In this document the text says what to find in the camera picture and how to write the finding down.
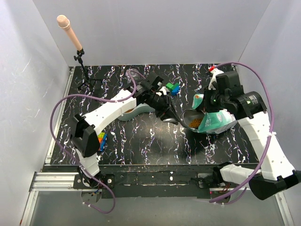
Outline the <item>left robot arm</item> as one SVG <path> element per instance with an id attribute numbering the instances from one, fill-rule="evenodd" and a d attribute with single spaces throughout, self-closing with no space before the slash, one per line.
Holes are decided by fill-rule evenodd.
<path id="1" fill-rule="evenodd" d="M 98 135 L 111 122 L 139 104 L 147 104 L 155 110 L 163 122 L 178 124 L 182 120 L 176 113 L 171 97 L 161 89 L 163 79 L 150 73 L 137 83 L 127 84 L 115 97 L 99 108 L 81 116 L 74 115 L 71 125 L 71 143 L 79 157 L 78 172 L 84 185 L 96 188 L 100 183 L 97 151 Z"/>

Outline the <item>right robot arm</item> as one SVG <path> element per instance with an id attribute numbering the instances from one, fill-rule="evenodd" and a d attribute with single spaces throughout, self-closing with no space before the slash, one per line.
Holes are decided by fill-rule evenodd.
<path id="1" fill-rule="evenodd" d="M 213 183 L 218 187 L 229 182 L 245 186 L 260 200 L 299 184 L 301 172 L 285 156 L 262 97 L 254 91 L 244 93 L 236 71 L 225 73 L 212 67 L 210 72 L 213 77 L 204 89 L 205 111 L 227 110 L 234 115 L 259 157 L 254 170 L 230 162 L 214 167 Z"/>

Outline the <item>metal food scoop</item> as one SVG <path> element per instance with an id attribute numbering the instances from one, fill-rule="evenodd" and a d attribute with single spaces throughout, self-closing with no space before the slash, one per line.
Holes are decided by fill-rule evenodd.
<path id="1" fill-rule="evenodd" d="M 181 124 L 185 128 L 197 129 L 205 117 L 203 112 L 198 112 L 193 109 L 186 109 L 180 115 L 178 114 Z"/>

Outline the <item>green pet food bag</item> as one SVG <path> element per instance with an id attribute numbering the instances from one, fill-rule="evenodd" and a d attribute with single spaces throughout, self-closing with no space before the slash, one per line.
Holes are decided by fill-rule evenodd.
<path id="1" fill-rule="evenodd" d="M 191 109 L 197 111 L 203 101 L 203 94 L 195 94 L 193 97 Z M 235 117 L 227 110 L 220 110 L 216 113 L 204 113 L 205 117 L 197 129 L 190 129 L 193 132 L 204 134 L 220 134 L 237 124 Z"/>

